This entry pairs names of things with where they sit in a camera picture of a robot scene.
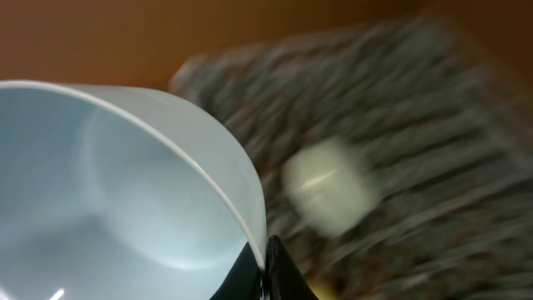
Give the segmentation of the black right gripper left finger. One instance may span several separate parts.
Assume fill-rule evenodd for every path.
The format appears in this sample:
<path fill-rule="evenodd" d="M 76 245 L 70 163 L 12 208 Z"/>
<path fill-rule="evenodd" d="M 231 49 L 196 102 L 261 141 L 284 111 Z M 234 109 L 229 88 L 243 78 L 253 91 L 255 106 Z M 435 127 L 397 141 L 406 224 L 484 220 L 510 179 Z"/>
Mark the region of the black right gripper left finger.
<path fill-rule="evenodd" d="M 260 300 L 261 296 L 261 271 L 247 243 L 210 300 Z"/>

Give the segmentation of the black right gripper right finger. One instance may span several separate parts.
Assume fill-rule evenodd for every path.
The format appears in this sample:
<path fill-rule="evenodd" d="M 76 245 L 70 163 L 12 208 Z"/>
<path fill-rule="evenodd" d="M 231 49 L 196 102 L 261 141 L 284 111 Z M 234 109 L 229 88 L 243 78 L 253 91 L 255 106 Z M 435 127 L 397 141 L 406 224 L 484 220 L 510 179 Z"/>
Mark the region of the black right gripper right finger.
<path fill-rule="evenodd" d="M 271 300 L 318 300 L 278 236 L 268 240 L 266 275 Z"/>

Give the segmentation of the yellow cup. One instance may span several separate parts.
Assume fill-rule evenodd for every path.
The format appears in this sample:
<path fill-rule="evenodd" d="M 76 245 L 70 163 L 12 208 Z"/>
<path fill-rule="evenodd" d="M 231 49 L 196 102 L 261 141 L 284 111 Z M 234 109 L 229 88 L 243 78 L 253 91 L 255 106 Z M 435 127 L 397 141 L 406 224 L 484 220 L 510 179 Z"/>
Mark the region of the yellow cup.
<path fill-rule="evenodd" d="M 347 233 L 381 202 L 368 162 L 339 138 L 291 156 L 282 170 L 282 184 L 301 220 L 325 238 Z"/>

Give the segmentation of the green bowl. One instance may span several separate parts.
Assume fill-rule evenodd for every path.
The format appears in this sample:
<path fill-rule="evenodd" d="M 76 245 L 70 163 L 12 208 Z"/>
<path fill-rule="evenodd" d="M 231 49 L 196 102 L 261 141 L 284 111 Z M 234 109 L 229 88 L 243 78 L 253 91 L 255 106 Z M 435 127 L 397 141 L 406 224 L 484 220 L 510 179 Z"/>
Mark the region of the green bowl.
<path fill-rule="evenodd" d="M 210 299 L 247 243 L 263 278 L 257 171 L 196 104 L 2 82 L 2 298 Z"/>

